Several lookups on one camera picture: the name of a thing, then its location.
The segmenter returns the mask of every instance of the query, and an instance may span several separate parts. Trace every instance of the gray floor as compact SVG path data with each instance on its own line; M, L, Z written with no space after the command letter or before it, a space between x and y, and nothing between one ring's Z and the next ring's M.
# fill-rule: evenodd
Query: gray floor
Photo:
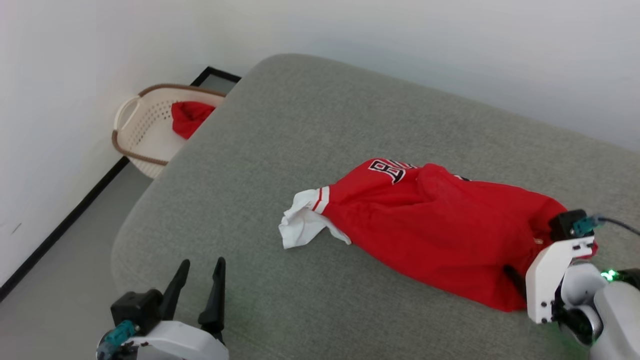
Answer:
M201 87L228 93L210 76ZM0 302L0 359L95 359L122 294L111 277L113 240L151 179L128 164Z

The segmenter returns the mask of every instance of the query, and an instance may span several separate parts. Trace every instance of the white sleeve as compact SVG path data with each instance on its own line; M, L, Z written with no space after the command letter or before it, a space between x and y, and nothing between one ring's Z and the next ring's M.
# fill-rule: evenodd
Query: white sleeve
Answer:
M324 207L329 203L329 186L321 189L305 190L293 198L291 209L284 212L278 226L282 235L282 246L290 249L308 244L325 227L331 235L347 244L351 240L328 218L322 216Z

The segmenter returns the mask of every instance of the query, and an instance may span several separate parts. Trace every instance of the cable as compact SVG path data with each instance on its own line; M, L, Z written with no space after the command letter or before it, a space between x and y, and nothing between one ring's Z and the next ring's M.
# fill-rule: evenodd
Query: cable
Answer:
M596 222L610 222L612 224L616 224L620 227L624 227L625 229L631 231L632 233L640 236L640 230L632 227L631 225L627 225L625 223L623 223L622 221L616 220L616 219L612 219L612 218L606 218L606 217L601 217L601 216L597 216L595 217Z

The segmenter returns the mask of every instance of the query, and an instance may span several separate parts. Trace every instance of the white wall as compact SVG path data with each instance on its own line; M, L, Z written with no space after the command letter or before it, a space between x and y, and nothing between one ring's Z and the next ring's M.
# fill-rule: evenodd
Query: white wall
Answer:
M345 61L640 151L637 0L218 0L218 67Z
M120 158L120 103L204 70L192 16L171 0L0 3L0 284Z

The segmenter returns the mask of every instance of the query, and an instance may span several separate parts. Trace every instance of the black baseboard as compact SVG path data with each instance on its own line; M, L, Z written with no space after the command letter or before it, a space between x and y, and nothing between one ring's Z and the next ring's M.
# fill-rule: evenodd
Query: black baseboard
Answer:
M219 78L223 78L225 80L229 80L229 81L234 82L234 83L237 83L238 81L240 81L242 79L241 77L239 77L237 75L229 74L228 72L224 72L222 70L214 69L212 67L207 67L200 74L200 76L198 76L198 78L194 80L194 82L191 84L191 86L200 86L200 85L202 85L202 83L207 79L207 77L209 77L209 75L218 76Z
M218 76L220 78L237 83L240 81L239 76L235 76L212 67L207 67L192 83L191 86L200 86L209 77L209 75ZM107 174L91 189L89 194L76 206L71 213L62 220L55 230L38 246L38 248L25 260L25 262L16 270L13 275L0 288L0 302L15 288L16 285L29 273L29 271L38 263L42 256L51 249L51 247L62 237L62 235L73 225L74 222L84 213L91 203L100 195L122 169L129 163L129 159L125 156L120 159L116 165L107 172Z

